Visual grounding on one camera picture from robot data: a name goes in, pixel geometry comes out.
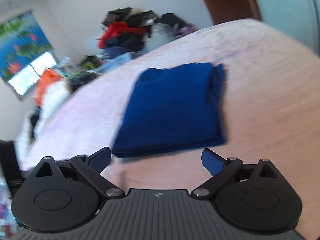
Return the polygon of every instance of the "beige cloth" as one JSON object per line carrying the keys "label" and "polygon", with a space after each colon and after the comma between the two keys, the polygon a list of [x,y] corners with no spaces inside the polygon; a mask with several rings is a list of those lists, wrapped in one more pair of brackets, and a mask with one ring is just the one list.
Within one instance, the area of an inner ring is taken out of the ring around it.
{"label": "beige cloth", "polygon": [[[245,163],[270,159],[302,199],[297,231],[315,240],[320,236],[320,59],[254,20],[200,30],[83,87],[57,113],[22,166],[35,165],[44,155],[65,159],[111,147],[139,73],[191,62],[222,62],[229,69],[223,104],[228,143],[212,149]],[[102,175],[124,190],[192,190],[210,178],[201,151],[114,158]]]}

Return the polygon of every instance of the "metal screw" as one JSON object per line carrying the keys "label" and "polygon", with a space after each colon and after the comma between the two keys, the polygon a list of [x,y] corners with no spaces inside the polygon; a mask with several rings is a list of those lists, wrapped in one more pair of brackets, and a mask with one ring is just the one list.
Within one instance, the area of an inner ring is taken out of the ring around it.
{"label": "metal screw", "polygon": [[209,190],[207,190],[205,188],[197,188],[194,190],[193,193],[198,197],[204,197],[204,196],[209,195],[210,192],[209,192]]}
{"label": "metal screw", "polygon": [[122,190],[119,188],[111,188],[106,191],[109,197],[118,197],[122,194]]}

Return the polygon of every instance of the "orange garment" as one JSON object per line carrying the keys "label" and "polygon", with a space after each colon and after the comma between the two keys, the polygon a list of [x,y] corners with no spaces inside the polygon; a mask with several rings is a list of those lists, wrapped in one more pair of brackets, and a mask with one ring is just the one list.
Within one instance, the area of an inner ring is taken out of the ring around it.
{"label": "orange garment", "polygon": [[143,35],[148,29],[144,27],[129,28],[127,23],[124,22],[114,22],[108,26],[108,29],[100,39],[98,43],[99,49],[105,48],[105,43],[107,40],[118,36],[120,33],[134,33],[137,35]]}
{"label": "orange garment", "polygon": [[60,80],[62,78],[62,76],[60,76],[57,72],[55,72],[53,69],[51,68],[46,68],[42,74],[42,76],[40,77],[40,80],[37,83],[37,87],[36,87],[36,93],[34,95],[34,103],[37,106],[41,106],[42,104],[42,97],[47,89],[47,87]]}

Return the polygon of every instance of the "teal curtain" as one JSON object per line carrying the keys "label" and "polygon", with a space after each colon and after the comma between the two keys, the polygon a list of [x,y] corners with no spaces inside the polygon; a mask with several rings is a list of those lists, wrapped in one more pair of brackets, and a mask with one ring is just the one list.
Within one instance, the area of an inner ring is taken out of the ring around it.
{"label": "teal curtain", "polygon": [[31,11],[0,25],[0,76],[7,82],[52,49]]}

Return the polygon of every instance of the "crosshair logo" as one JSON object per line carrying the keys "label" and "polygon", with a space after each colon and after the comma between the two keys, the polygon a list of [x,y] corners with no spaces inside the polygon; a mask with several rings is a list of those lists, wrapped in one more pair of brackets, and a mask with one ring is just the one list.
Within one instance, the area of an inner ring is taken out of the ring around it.
{"label": "crosshair logo", "polygon": [[155,194],[155,196],[158,197],[158,198],[161,198],[161,197],[163,197],[163,194],[161,192],[158,192],[158,193]]}

